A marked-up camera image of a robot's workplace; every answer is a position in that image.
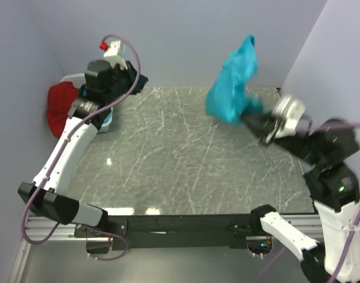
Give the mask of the teal t shirt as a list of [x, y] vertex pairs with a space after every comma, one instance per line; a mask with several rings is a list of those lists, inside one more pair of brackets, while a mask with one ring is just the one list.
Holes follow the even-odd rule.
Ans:
[[246, 95], [246, 84], [258, 69], [255, 37], [247, 35], [240, 47], [225, 59], [204, 103], [206, 115], [229, 124], [239, 124], [243, 114], [263, 113], [258, 97]]

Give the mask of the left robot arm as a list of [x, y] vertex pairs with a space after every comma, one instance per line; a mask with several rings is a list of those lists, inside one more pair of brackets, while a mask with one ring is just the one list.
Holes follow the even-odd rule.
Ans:
[[67, 190], [82, 155], [111, 109], [130, 94], [140, 93], [148, 78], [130, 61], [121, 65], [95, 60], [88, 64], [84, 79], [49, 159], [33, 181], [20, 184], [18, 194], [25, 202], [25, 213], [64, 225], [87, 225], [94, 236], [101, 237], [109, 229], [107, 211], [69, 198]]

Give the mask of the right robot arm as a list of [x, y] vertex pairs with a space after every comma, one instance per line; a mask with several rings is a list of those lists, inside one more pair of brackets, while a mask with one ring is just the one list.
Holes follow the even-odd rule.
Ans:
[[300, 262], [310, 282], [360, 282], [360, 189], [345, 160], [359, 151], [355, 125], [329, 119], [316, 130], [295, 129], [279, 136], [289, 119], [270, 113], [242, 114], [241, 121], [262, 145], [275, 144], [311, 166], [304, 174], [321, 221], [323, 241], [304, 235], [272, 206], [251, 211], [234, 232], [274, 236]]

